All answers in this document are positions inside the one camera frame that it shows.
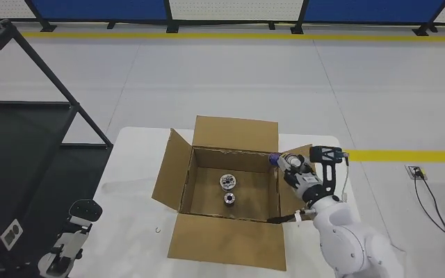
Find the purple object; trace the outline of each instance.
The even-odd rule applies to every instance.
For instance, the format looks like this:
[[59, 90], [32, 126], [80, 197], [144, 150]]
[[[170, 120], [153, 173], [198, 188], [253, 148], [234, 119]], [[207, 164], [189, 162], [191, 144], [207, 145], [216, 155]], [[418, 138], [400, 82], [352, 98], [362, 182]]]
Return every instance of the purple object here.
[[271, 165], [278, 167], [278, 158], [281, 156], [278, 152], [273, 152], [272, 154], [269, 154], [269, 162]]

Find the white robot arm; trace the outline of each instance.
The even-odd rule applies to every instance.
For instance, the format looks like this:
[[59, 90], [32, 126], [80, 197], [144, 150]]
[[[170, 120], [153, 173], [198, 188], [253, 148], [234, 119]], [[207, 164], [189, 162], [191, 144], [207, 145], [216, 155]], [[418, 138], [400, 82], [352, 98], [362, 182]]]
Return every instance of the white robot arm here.
[[[404, 269], [391, 249], [391, 243], [370, 226], [353, 220], [350, 207], [334, 195], [336, 163], [345, 153], [340, 148], [317, 146], [310, 151], [310, 161], [323, 165], [322, 182], [309, 160], [301, 155], [271, 154], [270, 162], [284, 173], [284, 180], [302, 199], [308, 210], [299, 213], [314, 215], [314, 226], [320, 232], [321, 252], [327, 264], [341, 278], [403, 278]], [[332, 179], [326, 179], [326, 168], [332, 169]], [[283, 222], [288, 216], [272, 218]]]

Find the blue wall panel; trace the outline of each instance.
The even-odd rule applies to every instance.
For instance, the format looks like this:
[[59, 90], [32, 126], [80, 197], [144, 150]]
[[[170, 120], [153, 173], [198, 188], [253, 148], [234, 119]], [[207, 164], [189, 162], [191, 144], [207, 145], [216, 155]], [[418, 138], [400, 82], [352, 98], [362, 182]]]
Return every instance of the blue wall panel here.
[[33, 0], [47, 19], [165, 19], [163, 0]]
[[427, 22], [443, 0], [309, 0], [305, 21]]

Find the white wall panel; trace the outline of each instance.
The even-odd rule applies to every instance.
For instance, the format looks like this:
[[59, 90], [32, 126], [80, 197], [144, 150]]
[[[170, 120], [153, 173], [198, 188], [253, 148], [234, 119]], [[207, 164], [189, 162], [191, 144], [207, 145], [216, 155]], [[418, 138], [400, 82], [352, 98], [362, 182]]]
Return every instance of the white wall panel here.
[[445, 23], [445, 9], [442, 10], [442, 12], [436, 18], [435, 22], [437, 22], [437, 23]]
[[303, 0], [170, 0], [173, 19], [296, 21]]
[[24, 0], [0, 0], [0, 18], [35, 18]]

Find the metal rack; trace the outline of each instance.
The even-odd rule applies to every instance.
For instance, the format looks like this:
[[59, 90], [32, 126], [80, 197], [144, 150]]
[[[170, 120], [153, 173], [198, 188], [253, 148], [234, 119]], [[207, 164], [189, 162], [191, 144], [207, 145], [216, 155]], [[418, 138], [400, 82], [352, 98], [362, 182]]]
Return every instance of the metal rack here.
[[[0, 50], [11, 40], [67, 99], [0, 101], [0, 235], [13, 232], [14, 221], [23, 231], [10, 245], [0, 241], [0, 277], [26, 271], [34, 277], [39, 258], [56, 242], [70, 206], [94, 196], [113, 144], [17, 28], [7, 19], [0, 21]], [[77, 113], [103, 144], [62, 143]]]

